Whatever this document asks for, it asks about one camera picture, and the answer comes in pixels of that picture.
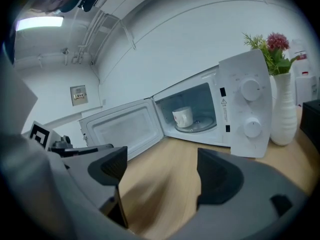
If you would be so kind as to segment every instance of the black box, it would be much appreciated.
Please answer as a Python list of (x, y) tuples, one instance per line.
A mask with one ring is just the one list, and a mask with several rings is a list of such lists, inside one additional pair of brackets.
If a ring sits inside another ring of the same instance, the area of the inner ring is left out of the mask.
[(320, 153), (320, 99), (303, 103), (300, 128)]

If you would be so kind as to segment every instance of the glass turntable plate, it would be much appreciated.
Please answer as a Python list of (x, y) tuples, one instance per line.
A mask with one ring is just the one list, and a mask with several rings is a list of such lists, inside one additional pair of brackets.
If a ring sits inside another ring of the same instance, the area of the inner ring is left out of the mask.
[(209, 130), (217, 125), (216, 120), (209, 116), (196, 116), (193, 118), (193, 124), (186, 128), (178, 127), (177, 125), (174, 128), (182, 133), (199, 133), (206, 130)]

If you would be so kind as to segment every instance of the white knob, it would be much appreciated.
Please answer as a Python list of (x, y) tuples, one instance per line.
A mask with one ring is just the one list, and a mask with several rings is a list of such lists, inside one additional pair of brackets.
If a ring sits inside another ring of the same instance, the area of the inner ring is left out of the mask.
[(244, 134), (249, 138), (255, 138), (261, 133), (261, 124), (255, 117), (249, 117), (243, 124)]
[(250, 102), (255, 101), (261, 95), (260, 84), (254, 78), (246, 78), (241, 82), (240, 91), (243, 97)]

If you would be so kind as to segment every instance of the ceiling light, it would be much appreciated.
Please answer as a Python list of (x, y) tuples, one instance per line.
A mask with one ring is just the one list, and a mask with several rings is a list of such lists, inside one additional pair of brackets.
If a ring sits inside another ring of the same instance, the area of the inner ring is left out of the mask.
[(43, 16), (24, 18), (18, 21), (16, 31), (37, 27), (61, 27), (64, 17)]

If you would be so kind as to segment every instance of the red flower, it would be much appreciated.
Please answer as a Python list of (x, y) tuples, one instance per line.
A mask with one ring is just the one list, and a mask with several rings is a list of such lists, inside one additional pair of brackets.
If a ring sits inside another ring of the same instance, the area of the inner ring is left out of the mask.
[(269, 50), (273, 51), (274, 49), (286, 50), (289, 48), (288, 39), (280, 33), (271, 33), (268, 35), (266, 40)]

